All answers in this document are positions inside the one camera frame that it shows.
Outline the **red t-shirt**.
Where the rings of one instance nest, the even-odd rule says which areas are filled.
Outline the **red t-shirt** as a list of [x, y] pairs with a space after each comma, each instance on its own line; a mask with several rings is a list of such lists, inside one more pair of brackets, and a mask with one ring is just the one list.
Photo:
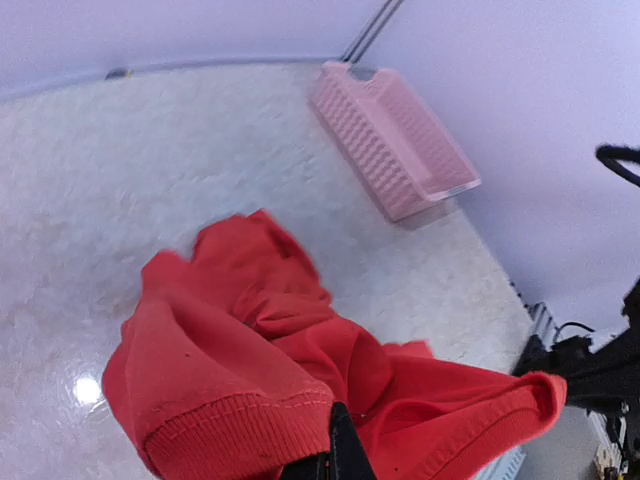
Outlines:
[[567, 397], [383, 344], [341, 317], [301, 246], [263, 211], [203, 229], [190, 259], [158, 253], [103, 374], [114, 417], [161, 479], [278, 479], [331, 452], [352, 421], [379, 479], [469, 479], [547, 432]]

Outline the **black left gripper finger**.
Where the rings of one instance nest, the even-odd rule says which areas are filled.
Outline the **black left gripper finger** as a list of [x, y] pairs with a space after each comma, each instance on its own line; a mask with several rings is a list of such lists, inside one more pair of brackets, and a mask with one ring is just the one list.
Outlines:
[[280, 480], [376, 480], [376, 475], [344, 403], [332, 406], [330, 451], [285, 466]]

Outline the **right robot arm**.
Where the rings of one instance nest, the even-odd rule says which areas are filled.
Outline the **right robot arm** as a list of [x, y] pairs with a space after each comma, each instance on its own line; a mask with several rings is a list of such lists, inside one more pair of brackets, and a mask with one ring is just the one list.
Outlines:
[[512, 374], [545, 372], [562, 377], [568, 387], [566, 404], [606, 418], [604, 452], [597, 459], [602, 479], [639, 477], [639, 286], [623, 300], [621, 314], [628, 327], [604, 346], [591, 351], [592, 339], [572, 336], [561, 340], [567, 327], [594, 330], [579, 322], [555, 329], [550, 344], [544, 339], [550, 326], [536, 322], [534, 332], [516, 362]]

